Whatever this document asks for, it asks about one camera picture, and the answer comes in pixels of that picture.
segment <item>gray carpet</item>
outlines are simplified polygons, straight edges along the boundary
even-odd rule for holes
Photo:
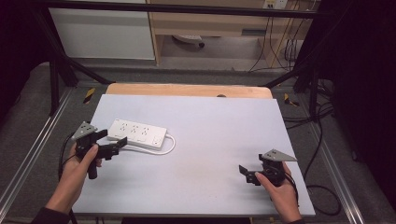
[[[208,72],[208,71],[175,71],[161,69],[96,69],[100,75],[117,80],[118,82],[156,82],[156,83],[191,83],[191,84],[220,84],[255,86],[272,80],[278,74],[247,74],[243,72]],[[305,117],[300,106],[285,105],[283,92],[290,94],[290,99],[298,98],[288,86],[289,80],[279,88],[275,88],[274,97],[278,100],[281,113],[285,117]],[[48,142],[38,157],[31,173],[27,177],[14,204],[8,211],[7,217],[33,217],[43,206],[57,184],[57,162],[59,150],[64,138],[83,120],[90,120],[106,86],[96,87],[89,104],[82,103],[89,87],[74,89],[62,117],[55,126]],[[50,112],[49,75],[48,69],[39,67],[29,79],[22,92],[21,100],[8,113],[7,120],[0,130],[0,154],[7,155],[0,161],[0,190],[3,192],[7,183],[15,174],[30,146],[35,141],[40,129],[44,126]],[[351,159],[349,147],[334,117],[323,120],[323,132],[332,154],[336,158],[344,178],[361,210],[367,223],[396,223],[396,215],[389,206],[386,198],[374,182],[370,172],[363,163]],[[302,171],[305,170],[317,146],[309,125],[289,130],[290,141],[296,153]],[[333,189],[328,171],[318,154],[306,179],[307,184],[318,184]],[[312,190],[313,203],[325,210],[336,209],[333,197],[322,190]],[[268,223],[269,217],[255,218],[255,223]],[[317,213],[315,217],[307,217],[311,223],[348,223],[344,210],[334,217]]]

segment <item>gray floor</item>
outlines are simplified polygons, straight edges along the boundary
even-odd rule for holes
[[[159,66],[150,63],[122,62],[124,66],[115,69],[110,65],[103,66],[97,63],[92,70],[103,77],[118,82],[247,86],[264,84],[286,72],[285,69],[276,69],[247,73],[246,71],[250,69],[260,55],[258,42],[252,38],[207,37],[204,38],[204,41],[205,47],[198,49],[195,46],[177,43],[171,37],[166,38],[163,49],[163,63]],[[265,66],[261,62],[256,68]],[[83,120],[92,118],[100,94],[106,91],[106,86],[91,82],[83,75],[79,76],[84,79],[84,82],[81,83],[83,85],[72,90],[71,99],[64,113],[11,205],[7,218],[26,217],[29,219],[35,215],[39,207],[45,204],[56,187],[59,148],[64,138],[73,132]],[[273,95],[278,100],[284,117],[305,117],[302,106],[286,105],[283,102],[284,93],[288,93],[293,101],[306,99],[306,94],[296,95],[293,93],[290,87],[293,81],[292,78],[280,87],[272,89]],[[95,86],[96,91],[90,103],[84,105],[82,101],[90,86]],[[41,128],[45,125],[49,111],[49,71],[46,66],[41,66],[37,67],[32,73],[21,93],[21,99],[9,111],[7,119],[0,127],[0,154],[9,155],[6,159],[0,160],[1,193],[6,190],[8,183],[17,172]],[[349,146],[337,119],[329,116],[322,122],[325,142],[331,150],[365,222],[396,223],[395,212],[374,182],[366,165],[354,162],[351,159]],[[303,171],[318,143],[314,137],[313,129],[310,125],[304,125],[289,130],[289,135],[300,168]],[[315,159],[306,183],[334,189],[321,153]],[[334,211],[335,201],[329,193],[312,190],[310,196],[316,206],[326,211]],[[117,217],[111,219],[115,223],[120,223],[117,221]],[[255,218],[254,222],[271,223],[269,220],[269,217],[260,217]],[[344,210],[334,217],[318,213],[315,217],[307,217],[306,220],[311,223],[349,223]]]

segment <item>white table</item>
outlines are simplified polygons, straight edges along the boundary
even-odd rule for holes
[[[276,100],[191,96],[103,95],[92,118],[98,130],[114,119],[168,129],[173,152],[122,151],[87,178],[78,214],[153,217],[256,217],[276,214],[263,187],[247,184],[238,165],[261,170],[258,154],[294,157]],[[170,147],[166,140],[163,149]],[[303,216],[315,214],[297,162],[288,162]]]

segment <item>person's left hand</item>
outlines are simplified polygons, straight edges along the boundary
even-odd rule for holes
[[[81,161],[76,154],[76,144],[70,149],[70,160],[64,166],[64,172],[58,187],[53,193],[46,208],[68,214],[77,201],[87,176],[88,167],[96,157],[98,146],[93,145]],[[101,167],[102,160],[96,160],[96,166]]]

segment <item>hand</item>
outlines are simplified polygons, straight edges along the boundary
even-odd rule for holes
[[[291,176],[291,171],[285,162],[283,162],[283,167],[285,168],[285,172]],[[283,222],[289,223],[302,219],[298,210],[296,194],[289,180],[285,179],[281,186],[275,187],[264,175],[260,173],[256,173],[255,175],[270,194],[275,209]]]
[[[76,155],[76,144],[70,149],[70,160],[64,166],[64,172],[58,187],[49,199],[48,209],[68,214],[77,201],[84,185],[90,163],[98,152],[98,146],[93,145],[81,161]],[[102,160],[96,160],[96,166],[101,167]]]

